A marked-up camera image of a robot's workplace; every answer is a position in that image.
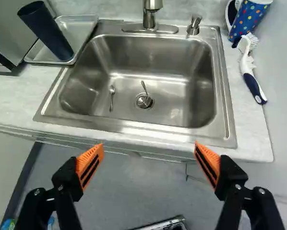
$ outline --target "sink rim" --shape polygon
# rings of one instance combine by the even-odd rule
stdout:
[[[181,33],[178,34],[162,34],[161,37],[168,37],[174,39],[185,39],[183,34],[185,26],[179,26]],[[215,94],[221,94],[221,98],[217,98],[216,100],[221,100],[221,103],[215,101],[217,106],[219,104],[222,106],[223,118],[225,119],[225,126],[228,133],[224,138],[211,138],[205,136],[203,133],[206,131],[211,123],[215,120],[215,117],[205,126],[201,128],[185,128],[178,126],[166,126],[166,125],[158,125],[158,124],[149,124],[153,128],[147,127],[147,123],[137,122],[137,121],[127,121],[127,125],[123,124],[121,126],[120,119],[108,118],[108,117],[93,117],[92,119],[87,119],[85,115],[79,114],[70,114],[62,110],[59,105],[59,111],[55,114],[51,114],[51,112],[47,111],[50,104],[57,100],[57,96],[63,90],[63,85],[69,78],[68,75],[72,72],[71,68],[63,68],[55,81],[53,82],[51,88],[46,94],[42,104],[40,105],[38,111],[36,112],[33,120],[38,122],[46,122],[51,124],[72,126],[72,127],[83,127],[88,129],[96,129],[100,131],[109,131],[114,133],[122,133],[122,134],[131,134],[131,135],[139,135],[139,136],[157,136],[160,139],[172,139],[179,142],[187,142],[193,143],[195,140],[202,142],[206,145],[219,146],[225,148],[233,148],[237,147],[236,133],[235,133],[235,125],[234,125],[234,117],[233,117],[233,109],[231,96],[229,91],[228,79],[227,79],[227,69],[225,64],[225,56],[223,51],[223,45],[220,36],[220,29],[218,26],[204,26],[203,28],[214,30],[215,37],[209,38],[204,37],[204,41],[199,35],[192,36],[191,40],[199,40],[200,42],[206,43],[211,49],[211,55],[213,57],[213,66],[214,66],[214,87]],[[105,36],[112,34],[99,34],[98,36]],[[140,37],[158,37],[160,35],[155,34],[114,34],[114,36],[140,36]],[[213,42],[217,44],[218,49],[213,49]],[[192,130],[200,130],[201,132],[191,133]]]

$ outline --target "brush bristles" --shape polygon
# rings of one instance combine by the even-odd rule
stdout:
[[[256,36],[254,36],[251,32],[249,32],[246,36],[250,40],[249,51],[253,51],[258,45],[259,39]]]

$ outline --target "faucet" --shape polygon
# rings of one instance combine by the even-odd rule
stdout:
[[[155,12],[163,8],[163,0],[143,0],[143,27],[153,29],[156,26]]]
[[[177,33],[179,31],[178,27],[155,22],[155,13],[161,8],[163,8],[163,0],[143,0],[143,23],[125,24],[122,26],[122,30],[129,33]]]
[[[188,35],[197,35],[199,33],[199,24],[202,20],[202,16],[200,15],[192,15],[191,16],[191,24],[187,27]]]

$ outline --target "dark blue tumbler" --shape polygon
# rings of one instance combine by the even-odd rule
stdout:
[[[23,6],[18,16],[60,60],[70,60],[74,54],[43,1]]]

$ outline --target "sink drain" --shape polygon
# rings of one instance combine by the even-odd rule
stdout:
[[[136,96],[135,106],[140,109],[149,109],[154,105],[152,98],[147,99],[147,95],[142,92]]]

